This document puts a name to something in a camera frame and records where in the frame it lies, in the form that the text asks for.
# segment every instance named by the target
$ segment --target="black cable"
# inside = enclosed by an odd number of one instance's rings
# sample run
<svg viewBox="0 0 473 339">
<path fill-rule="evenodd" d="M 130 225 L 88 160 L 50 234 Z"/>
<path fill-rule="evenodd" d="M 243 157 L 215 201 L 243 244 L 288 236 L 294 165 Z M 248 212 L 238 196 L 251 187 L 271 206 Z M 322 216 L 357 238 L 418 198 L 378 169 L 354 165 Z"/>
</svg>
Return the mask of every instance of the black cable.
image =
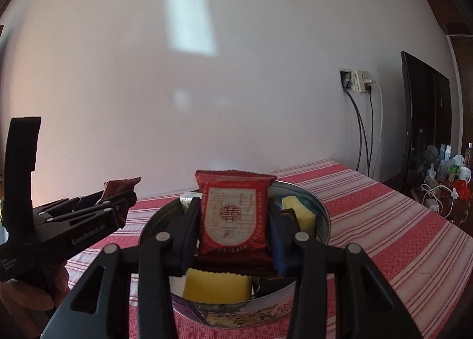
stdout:
<svg viewBox="0 0 473 339">
<path fill-rule="evenodd" d="M 371 159 L 373 157 L 373 130 L 375 128 L 375 115 L 373 114 L 373 101 L 371 100 L 371 86 L 369 86 L 368 88 L 370 88 L 368 89 L 368 93 L 370 94 L 370 105 L 371 105 L 371 148 L 370 148 L 370 166 L 371 166 Z"/>
<path fill-rule="evenodd" d="M 361 162 L 361 122 L 359 120 L 359 117 L 356 116 L 356 118 L 358 119 L 358 130 L 359 130 L 359 148 L 358 148 L 358 162 L 356 164 L 356 171 L 358 171 L 358 168 L 359 168 L 359 162 Z"/>
<path fill-rule="evenodd" d="M 363 130 L 363 136 L 364 136 L 364 139 L 365 139 L 366 164 L 367 164 L 368 175 L 369 175 L 370 174 L 370 157 L 368 155 L 368 142 L 367 142 L 367 139 L 366 139 L 365 125 L 363 124 L 363 119 L 361 118 L 361 114 L 359 112 L 358 106 L 356 105 L 355 100 L 353 100 L 353 97 L 351 96 L 350 92 L 348 92 L 347 89 L 344 89 L 344 92 L 350 98 L 351 103 L 353 104 L 353 107 L 355 108 L 356 115 L 358 117 L 358 123 L 361 124 L 361 129 Z"/>
</svg>

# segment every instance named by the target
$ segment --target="red and white striped tablecloth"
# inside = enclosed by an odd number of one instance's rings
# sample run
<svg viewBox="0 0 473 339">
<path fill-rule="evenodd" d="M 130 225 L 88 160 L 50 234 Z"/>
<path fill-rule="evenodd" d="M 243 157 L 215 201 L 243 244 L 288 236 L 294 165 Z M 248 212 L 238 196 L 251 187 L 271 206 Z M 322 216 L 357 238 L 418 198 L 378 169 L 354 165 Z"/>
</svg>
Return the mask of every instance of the red and white striped tablecloth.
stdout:
<svg viewBox="0 0 473 339">
<path fill-rule="evenodd" d="M 425 338 L 435 338 L 454 309 L 473 268 L 473 238 L 419 203 L 352 169 L 323 160 L 274 172 L 279 179 L 315 193 L 332 221 L 330 244 L 360 244 L 406 305 Z M 139 201 L 125 228 L 69 260 L 74 286 L 108 243 L 138 243 L 141 229 L 164 204 L 179 196 Z M 327 337 L 335 336 L 333 275 L 328 276 Z M 137 277 L 132 277 L 130 338 L 137 337 Z M 250 339 L 285 336 L 289 317 L 247 330 L 212 329 L 174 313 L 181 339 Z"/>
</svg>

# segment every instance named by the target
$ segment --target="power cord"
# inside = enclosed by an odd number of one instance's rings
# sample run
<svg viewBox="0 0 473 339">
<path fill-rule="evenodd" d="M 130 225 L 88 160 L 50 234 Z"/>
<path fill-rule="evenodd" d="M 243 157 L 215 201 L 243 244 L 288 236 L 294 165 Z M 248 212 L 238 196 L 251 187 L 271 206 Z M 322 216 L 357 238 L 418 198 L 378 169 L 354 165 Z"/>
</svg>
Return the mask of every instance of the power cord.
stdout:
<svg viewBox="0 0 473 339">
<path fill-rule="evenodd" d="M 348 90 L 348 86 L 351 83 L 351 72 L 345 72 L 344 75 L 342 75 L 342 81 L 341 81 L 341 86 L 344 90 Z M 356 164 L 356 171 L 359 169 L 359 162 L 361 161 L 361 122 L 359 120 L 359 117 L 357 116 L 358 120 L 358 130 L 359 130 L 359 148 L 358 148 L 358 162 Z"/>
<path fill-rule="evenodd" d="M 460 223 L 458 223 L 457 227 L 459 227 L 461 223 L 466 222 L 466 220 L 468 219 L 469 214 L 470 214 L 469 211 L 466 210 L 465 213 L 463 214 L 462 220 L 460 220 Z"/>
<path fill-rule="evenodd" d="M 373 113 L 373 100 L 371 99 L 371 85 L 366 86 L 366 90 L 368 91 L 368 94 L 370 95 L 370 105 L 371 105 L 371 146 L 370 146 L 370 165 L 371 165 L 371 158 L 373 157 L 373 132 L 375 129 L 375 115 Z"/>
<path fill-rule="evenodd" d="M 426 197 L 428 194 L 431 194 L 431 195 L 434 197 L 434 199 L 437 201 L 437 204 L 438 204 L 438 206 L 439 206 L 439 211 L 438 211 L 439 214 L 442 213 L 443 204 L 442 204 L 442 202 L 435 196 L 435 194 L 433 193 L 433 191 L 435 191 L 437 188 L 445 188 L 446 190 L 448 190 L 448 191 L 450 192 L 451 197 L 452 197 L 452 204 L 451 204 L 451 206 L 450 206 L 450 212 L 449 212 L 448 215 L 445 216 L 444 218 L 446 219 L 446 218 L 448 218 L 448 217 L 451 215 L 452 209 L 453 209 L 453 201 L 454 201 L 455 199 L 458 199 L 458 192 L 456 191 L 456 188 L 453 188 L 453 190 L 452 190 L 452 189 L 450 189 L 449 187 L 447 187 L 447 186 L 445 186 L 445 185 L 437 185 L 437 186 L 431 188 L 429 185 L 427 185 L 427 184 L 425 184 L 425 183 L 421 184 L 421 185 L 420 185 L 420 188 L 421 188 L 423 191 L 426 191 L 426 192 L 425 192 L 425 195 L 424 195 L 424 198 L 422 199 L 422 205 L 424 205 L 425 197 Z"/>
<path fill-rule="evenodd" d="M 375 169 L 376 169 L 376 162 L 378 161 L 379 147 L 381 145 L 381 135 L 383 133 L 384 106 L 383 106 L 383 91 L 381 90 L 381 86 L 378 84 L 376 80 L 368 80 L 368 83 L 365 84 L 365 88 L 366 90 L 368 90 L 368 87 L 371 87 L 373 84 L 376 84 L 379 89 L 379 101 L 381 104 L 381 122 L 379 125 L 378 147 L 376 149 L 375 160 L 373 162 L 373 169 L 372 169 L 372 173 L 374 175 Z M 373 115 L 373 103 L 371 101 L 371 96 L 370 96 L 370 103 L 371 103 L 371 114 Z M 371 133 L 371 147 L 373 147 L 373 133 Z"/>
<path fill-rule="evenodd" d="M 356 115 L 358 117 L 358 126 L 361 125 L 361 129 L 363 130 L 363 137 L 365 139 L 365 150 L 366 150 L 366 163 L 367 163 L 367 168 L 368 168 L 368 176 L 370 175 L 370 157 L 368 155 L 368 142 L 366 139 L 366 132 L 365 132 L 365 125 L 363 124 L 363 119 L 361 118 L 361 114 L 359 112 L 358 106 L 355 103 L 355 100 L 353 99 L 352 95 L 348 91 L 346 87 L 344 87 L 344 92 L 348 95 L 350 98 L 351 103 L 353 104 L 353 107 L 355 108 Z"/>
</svg>

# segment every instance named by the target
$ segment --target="power outlet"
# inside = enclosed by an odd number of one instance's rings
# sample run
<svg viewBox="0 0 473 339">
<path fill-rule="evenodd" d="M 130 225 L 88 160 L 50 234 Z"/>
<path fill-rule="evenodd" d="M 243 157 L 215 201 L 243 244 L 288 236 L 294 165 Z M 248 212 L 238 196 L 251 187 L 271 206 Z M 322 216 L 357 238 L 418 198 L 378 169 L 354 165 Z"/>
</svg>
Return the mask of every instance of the power outlet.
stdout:
<svg viewBox="0 0 473 339">
<path fill-rule="evenodd" d="M 365 70 L 356 70 L 353 74 L 355 75 L 355 85 L 358 87 L 358 92 L 366 92 L 365 84 L 370 80 L 370 73 Z"/>
<path fill-rule="evenodd" d="M 344 89 L 353 89 L 353 71 L 352 70 L 347 70 L 347 69 L 340 69 L 340 79 L 341 79 L 341 86 Z"/>
</svg>

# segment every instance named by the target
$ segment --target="red snack package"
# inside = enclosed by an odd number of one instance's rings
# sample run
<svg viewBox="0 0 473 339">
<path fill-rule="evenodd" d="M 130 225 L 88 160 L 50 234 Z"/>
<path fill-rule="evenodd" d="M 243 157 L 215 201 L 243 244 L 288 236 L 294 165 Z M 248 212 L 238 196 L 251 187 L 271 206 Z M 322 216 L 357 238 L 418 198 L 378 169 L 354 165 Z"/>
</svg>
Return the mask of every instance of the red snack package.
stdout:
<svg viewBox="0 0 473 339">
<path fill-rule="evenodd" d="M 199 258 L 261 264 L 266 248 L 268 187 L 275 176 L 242 171 L 197 171 L 203 193 Z"/>
</svg>

